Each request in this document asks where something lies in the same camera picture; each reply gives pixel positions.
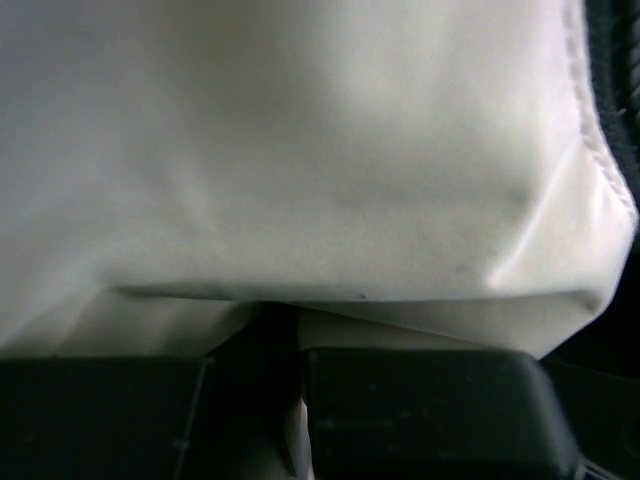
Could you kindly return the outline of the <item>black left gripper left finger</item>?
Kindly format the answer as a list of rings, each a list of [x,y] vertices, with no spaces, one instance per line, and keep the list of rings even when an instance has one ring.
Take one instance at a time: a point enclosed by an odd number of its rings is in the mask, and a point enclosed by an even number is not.
[[[258,306],[212,352],[1,364],[5,479],[298,479],[299,312]]]

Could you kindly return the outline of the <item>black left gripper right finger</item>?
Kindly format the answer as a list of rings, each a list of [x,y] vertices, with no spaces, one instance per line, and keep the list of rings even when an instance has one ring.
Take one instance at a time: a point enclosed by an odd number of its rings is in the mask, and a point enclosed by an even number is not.
[[[579,479],[553,386],[500,350],[313,349],[306,356],[319,479]]]

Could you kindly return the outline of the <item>cream jacket with black lining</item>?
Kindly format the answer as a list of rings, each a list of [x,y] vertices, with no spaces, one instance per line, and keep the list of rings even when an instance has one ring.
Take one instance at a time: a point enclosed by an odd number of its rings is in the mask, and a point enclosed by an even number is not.
[[[637,240],[638,27],[635,1],[3,2],[1,364],[195,358],[292,306],[298,479],[310,350],[544,370]],[[546,375],[579,479],[637,478]]]

